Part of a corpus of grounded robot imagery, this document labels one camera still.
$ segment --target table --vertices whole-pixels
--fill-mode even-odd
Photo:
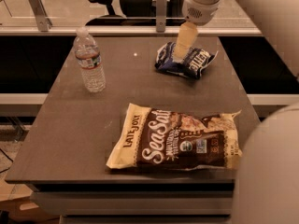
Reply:
[[[129,103],[198,117],[242,110],[239,145],[259,119],[217,37],[195,46],[218,51],[200,80],[158,73],[158,48],[174,36],[96,37],[107,87],[87,93],[70,52],[6,181],[23,183],[42,208],[59,215],[202,215],[230,213],[235,171],[110,171]]]

